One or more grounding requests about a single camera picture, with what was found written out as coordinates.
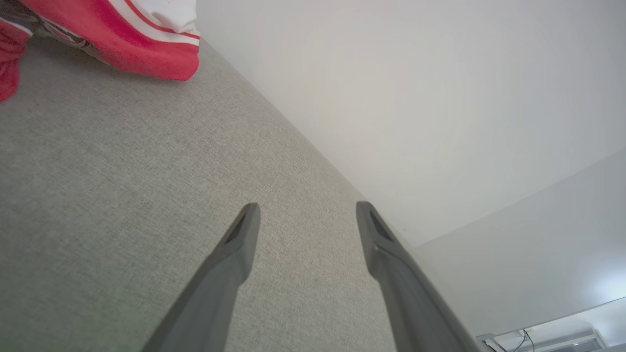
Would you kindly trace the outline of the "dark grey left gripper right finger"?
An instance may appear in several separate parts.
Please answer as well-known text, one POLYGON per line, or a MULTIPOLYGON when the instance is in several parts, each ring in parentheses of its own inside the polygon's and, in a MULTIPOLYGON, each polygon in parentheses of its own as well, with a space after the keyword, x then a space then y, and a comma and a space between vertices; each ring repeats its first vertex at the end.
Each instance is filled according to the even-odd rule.
POLYGON ((356 203, 367 270, 382 291, 399 352, 478 352, 475 339, 369 202, 356 203))

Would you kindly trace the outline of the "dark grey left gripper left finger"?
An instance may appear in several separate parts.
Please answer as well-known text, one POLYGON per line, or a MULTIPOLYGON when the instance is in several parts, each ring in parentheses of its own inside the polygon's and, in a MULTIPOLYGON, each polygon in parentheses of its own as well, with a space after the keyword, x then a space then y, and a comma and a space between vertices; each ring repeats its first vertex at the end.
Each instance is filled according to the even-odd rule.
POLYGON ((223 352, 239 287, 252 272, 260 206, 244 205, 143 346, 144 352, 223 352))

